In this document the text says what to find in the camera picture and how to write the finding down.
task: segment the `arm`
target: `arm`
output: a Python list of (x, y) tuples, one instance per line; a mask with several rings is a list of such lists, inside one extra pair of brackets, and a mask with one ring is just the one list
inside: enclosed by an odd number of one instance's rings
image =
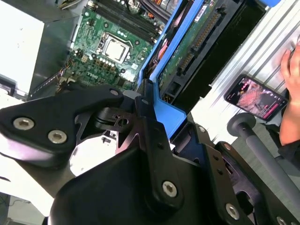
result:
[(290, 92), (290, 102), (280, 127), (280, 142), (287, 145), (300, 140), (300, 42), (289, 63), (291, 51), (286, 51), (281, 62), (281, 73)]

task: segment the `blue plastic frame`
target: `blue plastic frame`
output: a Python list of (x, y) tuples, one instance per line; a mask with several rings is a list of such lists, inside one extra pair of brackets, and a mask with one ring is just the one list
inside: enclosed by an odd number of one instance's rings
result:
[(262, 3), (264, 3), (267, 6), (274, 7), (276, 6), (281, 0), (260, 0)]
[[(194, 21), (194, 18), (198, 14), (204, 0), (195, 0), (192, 7), (190, 8), (187, 16), (183, 20), (181, 26), (179, 27), (178, 31), (176, 32), (172, 42), (170, 43), (168, 49), (166, 50), (164, 56), (154, 69), (153, 73), (150, 76), (150, 80), (154, 83), (154, 110), (156, 114), (156, 118), (159, 122), (163, 123), (165, 126), (165, 130), (167, 133), (168, 138), (170, 138), (175, 131), (179, 128), (179, 126), (183, 123), (183, 121), (186, 118), (186, 114), (184, 111), (174, 107), (173, 105), (163, 101), (160, 99), (159, 96), (159, 89), (158, 89), (158, 76), (163, 71), (165, 66), (167, 65), (168, 61), (170, 60), (171, 56), (175, 52), (177, 46), (179, 45), (180, 41), (184, 37), (185, 33), (187, 32), (190, 24)], [(165, 33), (169, 26), (172, 24), (172, 20), (176, 15), (176, 12), (178, 11), (180, 5), (182, 4), (182, 0), (180, 0), (179, 4), (177, 5), (174, 13), (172, 14), (169, 22), (165, 26), (165, 29), (162, 33), (162, 35), (159, 37), (157, 43), (154, 45), (153, 50), (151, 51), (149, 57), (146, 59), (140, 73), (139, 73), (139, 80), (138, 85), (141, 84), (143, 80), (143, 71), (145, 67), (148, 65), (150, 59), (152, 58), (152, 55), (155, 53), (156, 49), (158, 48), (158, 45), (161, 41), (163, 41), (163, 38), (165, 36)]]

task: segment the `motherboard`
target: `motherboard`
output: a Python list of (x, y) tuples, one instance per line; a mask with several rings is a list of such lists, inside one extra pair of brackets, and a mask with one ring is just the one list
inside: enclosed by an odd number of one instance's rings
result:
[(162, 23), (128, 11), (123, 1), (88, 5), (82, 13), (63, 78), (83, 87), (105, 83), (121, 90), (135, 89), (139, 70), (159, 37), (161, 26)]

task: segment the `finger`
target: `finger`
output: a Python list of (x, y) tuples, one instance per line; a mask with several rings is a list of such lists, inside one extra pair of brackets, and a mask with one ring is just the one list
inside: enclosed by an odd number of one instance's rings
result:
[(291, 51), (286, 50), (285, 54), (282, 57), (281, 60), (281, 74), (286, 81), (290, 77), (290, 71), (289, 71), (289, 59), (290, 59)]
[(300, 76), (300, 42), (298, 42), (290, 63), (291, 76)]

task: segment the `cpu socket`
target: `cpu socket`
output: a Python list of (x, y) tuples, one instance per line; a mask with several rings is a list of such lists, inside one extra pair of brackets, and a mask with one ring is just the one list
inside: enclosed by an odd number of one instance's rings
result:
[(107, 34), (107, 39), (102, 48), (102, 54), (111, 60), (122, 64), (130, 50), (130, 47), (121, 40)]

